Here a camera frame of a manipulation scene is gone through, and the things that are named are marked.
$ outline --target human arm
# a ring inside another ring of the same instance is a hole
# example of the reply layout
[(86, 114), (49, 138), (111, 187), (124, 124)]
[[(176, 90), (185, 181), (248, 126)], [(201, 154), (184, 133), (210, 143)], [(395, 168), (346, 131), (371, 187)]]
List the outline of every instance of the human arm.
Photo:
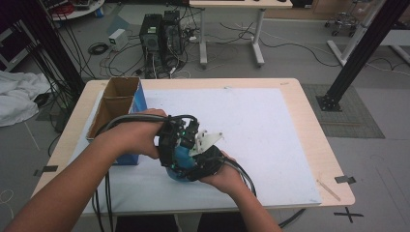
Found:
[(225, 164), (220, 171), (200, 180), (214, 186), (223, 193), (228, 194), (238, 206), (248, 231), (279, 232), (278, 223), (263, 208), (250, 189), (245, 185), (238, 171)]
[[(144, 113), (165, 116), (162, 110)], [(132, 122), (100, 134), (42, 188), (5, 231), (71, 231), (111, 164), (126, 153), (159, 157), (154, 137), (161, 123)]]

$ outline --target computer tower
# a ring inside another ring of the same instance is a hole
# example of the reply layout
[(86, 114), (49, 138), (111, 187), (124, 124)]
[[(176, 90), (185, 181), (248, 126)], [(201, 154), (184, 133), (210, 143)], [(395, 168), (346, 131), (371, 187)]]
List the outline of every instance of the computer tower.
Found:
[(142, 21), (139, 39), (148, 51), (163, 50), (162, 14), (147, 14)]
[(139, 31), (145, 61), (145, 78), (158, 78), (163, 73), (166, 40), (163, 37), (162, 14), (147, 14)]
[(180, 11), (165, 11), (162, 19), (163, 33), (166, 46), (171, 52), (182, 55), (183, 45), (181, 40)]

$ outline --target gray mat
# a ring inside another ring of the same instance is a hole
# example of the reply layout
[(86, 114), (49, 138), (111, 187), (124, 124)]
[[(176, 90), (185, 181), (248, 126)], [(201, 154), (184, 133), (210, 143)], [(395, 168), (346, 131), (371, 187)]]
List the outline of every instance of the gray mat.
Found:
[(316, 96), (324, 96), (330, 85), (302, 85), (314, 114), (330, 137), (385, 138), (356, 90), (350, 86), (340, 101), (341, 112), (322, 111)]

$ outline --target black pole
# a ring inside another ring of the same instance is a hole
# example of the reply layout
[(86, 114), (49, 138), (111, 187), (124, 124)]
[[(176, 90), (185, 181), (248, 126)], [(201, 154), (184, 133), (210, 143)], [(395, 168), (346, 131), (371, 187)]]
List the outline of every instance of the black pole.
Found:
[(410, 0), (386, 0), (326, 95), (316, 96), (323, 111), (340, 110), (338, 102), (343, 94), (409, 4)]

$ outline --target desk leg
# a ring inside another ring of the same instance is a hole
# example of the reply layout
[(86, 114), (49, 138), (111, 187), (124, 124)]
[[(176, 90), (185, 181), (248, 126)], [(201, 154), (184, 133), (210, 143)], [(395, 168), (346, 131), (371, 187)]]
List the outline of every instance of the desk leg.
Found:
[(256, 26), (256, 31), (255, 31), (255, 37), (252, 37), (252, 47), (253, 51), (256, 56), (256, 61), (259, 67), (263, 66), (265, 64), (265, 61), (263, 60), (262, 52), (260, 51), (259, 47), (259, 36), (260, 36), (260, 31), (262, 29), (262, 23), (263, 23), (263, 15), (265, 14), (266, 9), (260, 9), (258, 16), (257, 16), (257, 26)]
[(206, 54), (206, 40), (205, 40), (205, 9), (201, 9), (201, 40), (199, 42), (200, 64), (204, 69), (208, 64), (208, 57)]

